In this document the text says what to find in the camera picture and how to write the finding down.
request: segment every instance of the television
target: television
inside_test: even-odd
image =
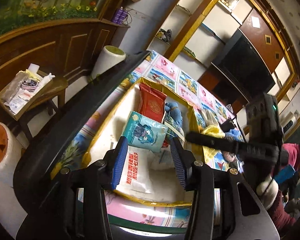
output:
[[[240,29],[211,63],[248,101],[269,92],[275,85],[265,62]]]

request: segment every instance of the blue cartoon fish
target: blue cartoon fish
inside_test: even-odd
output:
[[[138,125],[135,127],[133,131],[133,137],[137,137],[141,143],[153,143],[153,132],[149,125]]]

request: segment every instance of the gloved hand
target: gloved hand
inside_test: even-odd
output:
[[[266,177],[265,181],[257,186],[256,193],[266,210],[274,203],[278,191],[279,186],[270,174]]]

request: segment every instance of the red snack bag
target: red snack bag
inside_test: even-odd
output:
[[[161,123],[164,113],[164,100],[167,95],[142,83],[139,84],[139,87],[141,97],[138,112]]]

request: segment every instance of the metal screw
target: metal screw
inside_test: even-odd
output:
[[[231,168],[230,169],[230,173],[233,174],[233,175],[237,175],[238,174],[238,170],[235,169],[235,168]]]
[[[195,166],[198,166],[198,167],[201,167],[201,166],[203,166],[203,162],[197,160],[197,161],[194,161],[194,165],[195,165]]]
[[[69,173],[69,171],[70,171],[70,169],[68,167],[64,167],[64,168],[61,169],[60,173],[62,175],[65,175],[65,174]]]
[[[99,166],[99,167],[101,167],[101,166],[103,166],[103,165],[105,165],[105,164],[106,164],[106,161],[105,161],[105,160],[97,160],[97,161],[96,161],[96,165]]]

